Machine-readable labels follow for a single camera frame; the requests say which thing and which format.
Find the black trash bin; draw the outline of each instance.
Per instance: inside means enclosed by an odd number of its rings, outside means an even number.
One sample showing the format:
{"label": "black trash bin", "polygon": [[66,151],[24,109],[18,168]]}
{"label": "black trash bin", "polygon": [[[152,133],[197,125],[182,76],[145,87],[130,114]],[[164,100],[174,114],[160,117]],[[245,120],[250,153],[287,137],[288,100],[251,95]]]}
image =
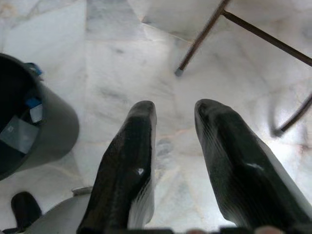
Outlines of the black trash bin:
{"label": "black trash bin", "polygon": [[0,54],[0,180],[66,155],[78,133],[73,108],[29,66]]}

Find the marble floor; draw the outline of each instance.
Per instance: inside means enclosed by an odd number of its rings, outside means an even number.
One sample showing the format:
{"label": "marble floor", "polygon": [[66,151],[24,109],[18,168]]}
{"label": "marble floor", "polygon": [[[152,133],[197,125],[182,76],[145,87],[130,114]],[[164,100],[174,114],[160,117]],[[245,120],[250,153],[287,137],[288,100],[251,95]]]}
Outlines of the marble floor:
{"label": "marble floor", "polygon": [[[282,124],[312,90],[312,69],[220,19],[183,76],[174,70],[219,0],[2,0],[0,52],[44,71],[76,110],[80,135],[63,159],[0,181],[0,229],[15,227],[10,199],[29,191],[44,212],[93,185],[129,109],[156,105],[156,209],[147,227],[176,232],[233,225],[217,206],[194,126],[210,98],[238,111],[312,203],[312,113]],[[233,0],[231,12],[312,56],[310,0]]]}

